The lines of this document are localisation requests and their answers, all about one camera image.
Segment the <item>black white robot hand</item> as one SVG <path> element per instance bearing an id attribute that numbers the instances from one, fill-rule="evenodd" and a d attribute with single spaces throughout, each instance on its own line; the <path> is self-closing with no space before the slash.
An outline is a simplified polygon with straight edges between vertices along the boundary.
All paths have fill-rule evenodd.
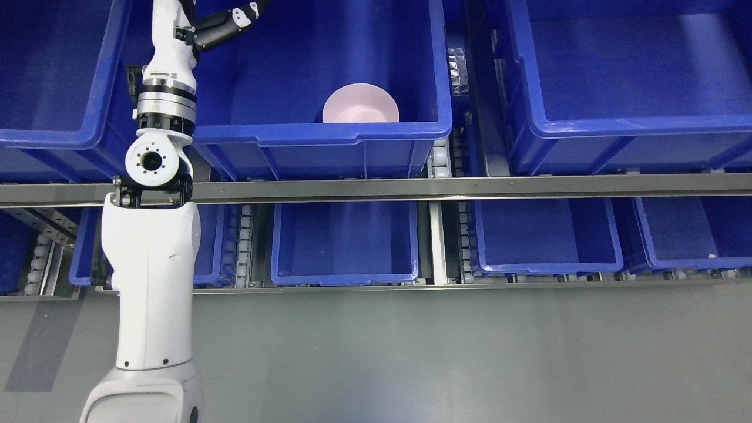
<path id="1" fill-rule="evenodd" d="M 175 38 L 191 46 L 194 52 L 205 52 L 223 45 L 249 29 L 272 2 L 248 2 L 233 9 L 215 12 L 202 19 L 196 18 L 195 1 L 179 3 L 188 24 L 176 25 Z"/>

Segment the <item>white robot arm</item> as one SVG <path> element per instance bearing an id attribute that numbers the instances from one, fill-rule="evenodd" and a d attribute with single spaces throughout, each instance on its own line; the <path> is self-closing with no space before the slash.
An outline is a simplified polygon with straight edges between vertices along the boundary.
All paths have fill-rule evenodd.
<path id="1" fill-rule="evenodd" d="M 199 422 L 204 392 L 192 351 L 200 247 L 193 168 L 195 2 L 155 1 L 154 54 L 135 85 L 137 138 L 102 209 L 101 242 L 120 294 L 116 363 L 92 389 L 82 422 Z"/>

